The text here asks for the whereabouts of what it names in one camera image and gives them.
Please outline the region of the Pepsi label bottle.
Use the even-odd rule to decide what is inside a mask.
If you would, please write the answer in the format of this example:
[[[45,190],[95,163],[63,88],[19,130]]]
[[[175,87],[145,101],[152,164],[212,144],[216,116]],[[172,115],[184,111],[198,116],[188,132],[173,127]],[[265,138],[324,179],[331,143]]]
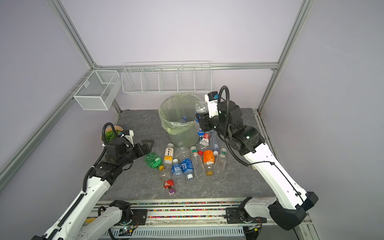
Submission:
[[[195,104],[195,127],[197,129],[198,136],[201,138],[204,135],[200,122],[202,116],[208,113],[208,104],[205,101],[197,101]]]

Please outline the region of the clear bottle colourful label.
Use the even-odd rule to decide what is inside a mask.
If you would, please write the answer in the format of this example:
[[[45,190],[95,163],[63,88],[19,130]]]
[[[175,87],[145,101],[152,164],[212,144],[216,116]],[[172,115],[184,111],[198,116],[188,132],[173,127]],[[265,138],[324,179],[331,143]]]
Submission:
[[[186,124],[188,122],[187,117],[185,117],[185,116],[182,117],[179,122],[182,124]]]

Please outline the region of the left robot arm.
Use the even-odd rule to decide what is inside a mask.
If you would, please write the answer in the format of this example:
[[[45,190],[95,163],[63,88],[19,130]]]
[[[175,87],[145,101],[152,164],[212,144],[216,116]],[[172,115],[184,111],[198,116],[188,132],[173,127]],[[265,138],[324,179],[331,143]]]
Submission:
[[[93,222],[83,228],[87,217],[104,193],[113,185],[118,176],[152,151],[153,140],[133,144],[133,132],[118,134],[112,123],[102,128],[103,151],[87,171],[82,190],[63,215],[42,235],[34,240],[97,240],[114,225],[129,225],[135,218],[131,204],[113,201]]]

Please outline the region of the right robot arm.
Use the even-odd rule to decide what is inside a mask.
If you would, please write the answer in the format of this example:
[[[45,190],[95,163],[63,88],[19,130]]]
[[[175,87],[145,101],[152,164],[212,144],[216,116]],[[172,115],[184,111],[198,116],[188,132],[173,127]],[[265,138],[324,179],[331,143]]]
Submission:
[[[271,219],[287,231],[303,222],[318,196],[297,184],[275,158],[262,134],[244,124],[242,111],[231,101],[227,86],[205,95],[205,102],[196,110],[196,120],[204,133],[218,134],[237,162],[255,168],[275,194],[263,201],[247,197],[234,214],[227,214],[230,222],[262,225]]]

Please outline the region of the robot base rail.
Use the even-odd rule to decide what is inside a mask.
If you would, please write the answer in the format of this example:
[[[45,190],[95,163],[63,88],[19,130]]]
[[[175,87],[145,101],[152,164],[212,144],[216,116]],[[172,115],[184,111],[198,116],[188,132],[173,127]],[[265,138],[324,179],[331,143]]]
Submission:
[[[245,198],[131,200],[134,218],[127,226],[111,228],[117,240],[207,239],[257,236],[276,226],[266,208],[273,198],[256,200],[259,217],[244,220],[240,205]]]

